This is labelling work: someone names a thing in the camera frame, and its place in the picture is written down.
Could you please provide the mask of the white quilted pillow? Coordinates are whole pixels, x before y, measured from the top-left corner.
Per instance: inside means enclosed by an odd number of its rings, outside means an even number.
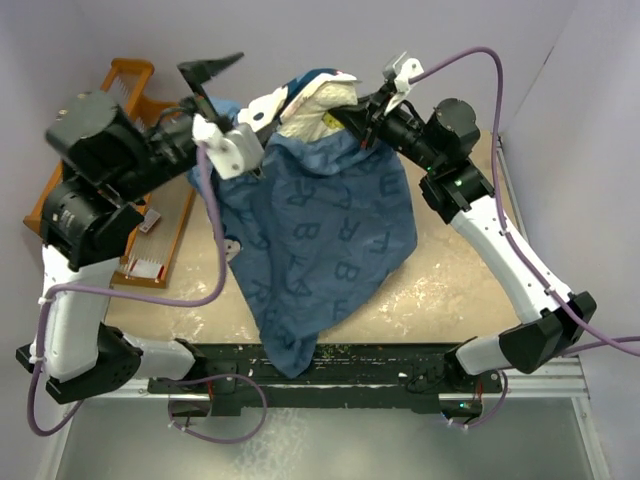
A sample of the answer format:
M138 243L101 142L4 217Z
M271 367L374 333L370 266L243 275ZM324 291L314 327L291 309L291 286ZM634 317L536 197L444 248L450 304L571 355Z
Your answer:
M318 141L342 129L338 120L329 119L331 109L356 104L354 82L327 81L307 86L281 114L277 133L305 143Z

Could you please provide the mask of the blue cartoon print pillowcase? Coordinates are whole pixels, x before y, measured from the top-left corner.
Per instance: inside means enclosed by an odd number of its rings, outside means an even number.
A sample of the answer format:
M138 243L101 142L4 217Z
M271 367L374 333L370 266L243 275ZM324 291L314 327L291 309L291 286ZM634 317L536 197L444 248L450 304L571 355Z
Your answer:
M327 81L357 84L351 74L320 68L247 105L212 103L236 124L276 121L278 130L303 89ZM413 253L418 235L405 170L391 147L362 149L343 126L310 143L277 130L259 174L222 180L210 172L207 179L232 249L230 268L267 357L294 378L310 366L319 334L366 304Z

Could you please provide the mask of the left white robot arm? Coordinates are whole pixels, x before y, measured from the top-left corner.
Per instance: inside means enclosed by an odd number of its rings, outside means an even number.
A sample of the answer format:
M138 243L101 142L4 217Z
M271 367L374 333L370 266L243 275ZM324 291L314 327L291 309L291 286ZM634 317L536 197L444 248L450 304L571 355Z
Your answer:
M109 393L134 378L173 382L184 392L204 384L206 357L189 342L141 339L107 326L104 318L113 274L144 219L140 206L195 165L193 116L217 115L203 86L238 60L231 54L181 63L192 93L148 130L105 90L74 97L47 129L63 178L42 206L37 333L16 357L33 378L47 376L47 391L58 403Z

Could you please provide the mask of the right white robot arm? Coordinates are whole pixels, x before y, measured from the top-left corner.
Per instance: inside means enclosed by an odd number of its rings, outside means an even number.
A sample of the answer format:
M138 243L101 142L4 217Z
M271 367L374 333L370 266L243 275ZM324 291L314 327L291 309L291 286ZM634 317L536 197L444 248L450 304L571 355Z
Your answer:
M480 131L467 102L445 99L422 120L408 101L387 111L390 99L383 87L330 113L363 148L381 141L424 170L419 186L427 205L479 254L520 321L450 351L446 383L467 391L486 371L534 372L579 340L579 324L591 320L595 299L587 291L574 292L553 274L498 205L497 185L470 159Z

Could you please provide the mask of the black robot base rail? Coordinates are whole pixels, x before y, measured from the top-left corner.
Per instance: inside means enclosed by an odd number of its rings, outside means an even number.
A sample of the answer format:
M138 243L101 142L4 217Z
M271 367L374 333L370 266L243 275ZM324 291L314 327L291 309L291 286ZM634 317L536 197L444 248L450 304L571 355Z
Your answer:
M152 394L194 403L216 416L244 408L404 409L455 417L481 413L482 394L498 394L497 371L455 372L451 343L319 344L310 366L289 379L260 344L201 344L207 360L197 375L213 382L178 386L149 381Z

